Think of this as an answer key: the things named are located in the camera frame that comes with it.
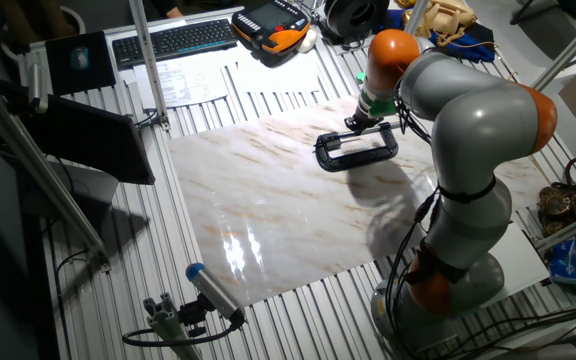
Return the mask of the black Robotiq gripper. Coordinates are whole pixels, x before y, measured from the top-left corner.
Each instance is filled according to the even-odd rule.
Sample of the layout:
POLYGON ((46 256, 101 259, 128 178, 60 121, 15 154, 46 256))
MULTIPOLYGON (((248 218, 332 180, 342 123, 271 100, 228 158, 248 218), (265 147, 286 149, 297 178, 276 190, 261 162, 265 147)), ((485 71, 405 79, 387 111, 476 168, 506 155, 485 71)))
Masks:
POLYGON ((360 136, 364 134, 367 129, 375 127, 383 120, 383 117, 371 118, 369 115, 357 111, 352 116, 345 118, 344 123, 348 134, 356 134, 357 136, 360 136))

